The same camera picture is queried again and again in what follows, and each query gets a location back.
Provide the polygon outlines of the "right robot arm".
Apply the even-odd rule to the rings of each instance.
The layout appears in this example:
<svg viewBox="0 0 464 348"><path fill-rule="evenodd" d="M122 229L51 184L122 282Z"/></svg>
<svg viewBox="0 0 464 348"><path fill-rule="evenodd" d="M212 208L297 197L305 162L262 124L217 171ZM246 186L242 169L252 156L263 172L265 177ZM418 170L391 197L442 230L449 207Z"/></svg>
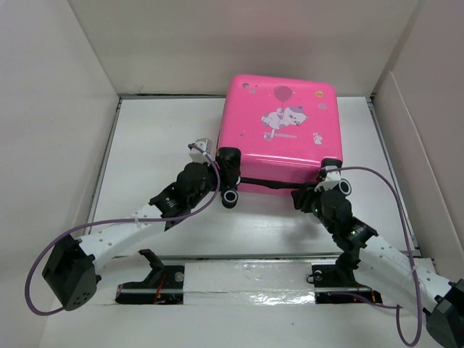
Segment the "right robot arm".
<svg viewBox="0 0 464 348"><path fill-rule="evenodd" d="M411 265L377 231L352 214L351 186L301 187L292 191L296 210L311 212L343 252L336 261L338 282L368 286L420 319L443 347L463 346L463 281Z"/></svg>

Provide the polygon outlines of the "pink hard-shell suitcase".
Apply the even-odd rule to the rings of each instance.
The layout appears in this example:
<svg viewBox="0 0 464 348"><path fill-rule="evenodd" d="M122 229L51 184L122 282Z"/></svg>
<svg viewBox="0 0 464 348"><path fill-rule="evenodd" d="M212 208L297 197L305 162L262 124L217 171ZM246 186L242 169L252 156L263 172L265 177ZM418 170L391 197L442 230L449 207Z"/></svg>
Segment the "pink hard-shell suitcase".
<svg viewBox="0 0 464 348"><path fill-rule="evenodd" d="M239 160L240 191L291 195L343 164L336 90L328 83L237 75L229 84L216 157Z"/></svg>

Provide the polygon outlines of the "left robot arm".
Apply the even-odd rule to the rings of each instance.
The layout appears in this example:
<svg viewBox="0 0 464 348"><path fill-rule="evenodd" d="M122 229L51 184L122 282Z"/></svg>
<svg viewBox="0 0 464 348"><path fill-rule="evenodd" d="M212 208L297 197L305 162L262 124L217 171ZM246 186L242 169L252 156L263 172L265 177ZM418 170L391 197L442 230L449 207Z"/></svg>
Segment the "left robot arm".
<svg viewBox="0 0 464 348"><path fill-rule="evenodd" d="M102 230L77 239L72 234L79 227L64 232L45 249L49 258L42 271L62 310L87 303L105 279L104 266L138 242L200 214L217 196L224 205L235 207L228 195L236 193L240 177L239 160L205 157L203 162L188 163L173 183L130 217L92 222Z"/></svg>

